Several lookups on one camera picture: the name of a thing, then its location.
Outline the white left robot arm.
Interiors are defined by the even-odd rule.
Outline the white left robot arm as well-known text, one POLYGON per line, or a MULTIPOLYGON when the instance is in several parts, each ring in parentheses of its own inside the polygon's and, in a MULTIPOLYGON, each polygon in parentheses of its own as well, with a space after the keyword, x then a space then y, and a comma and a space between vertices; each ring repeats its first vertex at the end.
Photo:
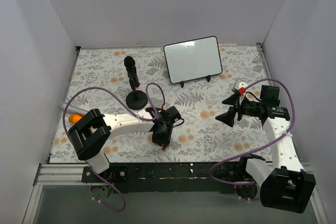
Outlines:
POLYGON ((175 106, 166 110, 146 108, 132 114, 103 114, 92 109, 69 129, 69 140, 77 158, 93 168, 100 182, 111 178, 112 170, 103 146, 109 137, 131 133, 152 133, 152 143, 166 148, 170 144, 174 124, 182 119, 175 106))

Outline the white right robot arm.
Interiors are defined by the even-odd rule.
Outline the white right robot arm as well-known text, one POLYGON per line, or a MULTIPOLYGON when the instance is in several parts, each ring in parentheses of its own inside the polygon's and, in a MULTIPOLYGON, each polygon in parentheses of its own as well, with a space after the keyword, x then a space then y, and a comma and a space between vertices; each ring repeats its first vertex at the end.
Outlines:
POLYGON ((232 184, 236 194, 247 200, 260 198, 264 207, 301 214, 305 211, 316 186, 297 156, 290 130, 293 116, 281 107, 279 87, 263 85, 259 98, 246 97, 247 84, 236 82, 233 94, 222 103, 229 105, 226 113, 215 119, 232 127, 244 115, 261 121, 271 149, 272 166, 256 154, 245 154, 232 165, 214 165, 211 175, 232 184))

